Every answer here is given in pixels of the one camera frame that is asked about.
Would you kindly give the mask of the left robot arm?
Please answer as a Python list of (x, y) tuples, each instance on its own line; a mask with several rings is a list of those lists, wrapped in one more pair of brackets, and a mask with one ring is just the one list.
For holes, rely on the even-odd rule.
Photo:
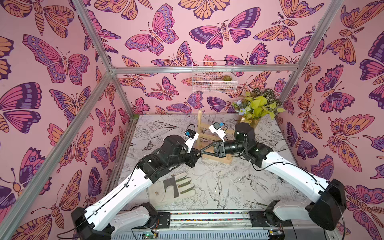
[(151, 228), (158, 215), (150, 203), (121, 213), (135, 196), (182, 164), (193, 168), (201, 152), (193, 147), (198, 136), (184, 139), (170, 135), (161, 147), (141, 158), (132, 173), (101, 200), (78, 207), (71, 216), (80, 240), (110, 240), (136, 227)]

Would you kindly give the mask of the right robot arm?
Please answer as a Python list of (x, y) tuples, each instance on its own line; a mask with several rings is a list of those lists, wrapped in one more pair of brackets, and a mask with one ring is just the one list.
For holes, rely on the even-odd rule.
[(209, 126), (213, 134), (217, 134), (219, 141), (212, 142), (206, 147), (213, 148), (213, 152), (205, 155), (224, 158), (230, 154), (240, 154), (251, 163), (257, 172), (269, 171), (282, 178), (303, 193), (309, 200), (308, 204), (285, 204), (280, 200), (273, 201), (266, 208), (266, 215), (270, 223), (275, 219), (312, 221), (320, 228), (333, 231), (339, 221), (344, 220), (343, 213), (347, 207), (344, 185), (332, 179), (328, 181), (311, 174), (290, 163), (269, 146), (259, 143), (255, 137), (255, 130), (248, 123), (238, 123), (235, 126), (234, 140), (228, 141), (221, 124)]

